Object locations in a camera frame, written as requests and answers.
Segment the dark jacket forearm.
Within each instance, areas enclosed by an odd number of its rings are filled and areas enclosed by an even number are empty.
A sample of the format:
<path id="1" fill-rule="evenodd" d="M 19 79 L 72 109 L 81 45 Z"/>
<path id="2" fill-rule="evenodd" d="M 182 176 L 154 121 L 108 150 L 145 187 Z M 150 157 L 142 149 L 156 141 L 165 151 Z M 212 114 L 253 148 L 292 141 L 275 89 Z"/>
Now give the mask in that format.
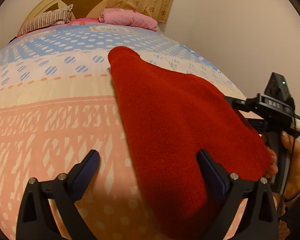
<path id="1" fill-rule="evenodd" d="M 286 223 L 289 235 L 286 239 L 300 239 L 300 165 L 292 165 L 285 191 L 285 213 L 281 220 Z"/>

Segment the person's right hand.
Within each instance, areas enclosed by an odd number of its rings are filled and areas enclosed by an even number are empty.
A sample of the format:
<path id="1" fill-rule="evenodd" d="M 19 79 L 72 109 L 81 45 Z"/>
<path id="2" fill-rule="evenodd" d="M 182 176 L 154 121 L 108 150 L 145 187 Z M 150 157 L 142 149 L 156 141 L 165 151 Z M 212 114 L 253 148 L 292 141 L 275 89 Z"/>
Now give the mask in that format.
<path id="1" fill-rule="evenodd" d="M 285 199 L 287 202 L 292 201 L 300 193 L 300 142 L 294 140 L 294 137 L 288 135 L 285 131 L 281 133 L 283 146 L 291 154 L 289 176 L 286 183 Z M 264 174 L 264 177 L 271 178 L 278 172 L 278 167 L 275 164 L 276 153 L 266 146 L 270 154 L 271 165 Z"/>

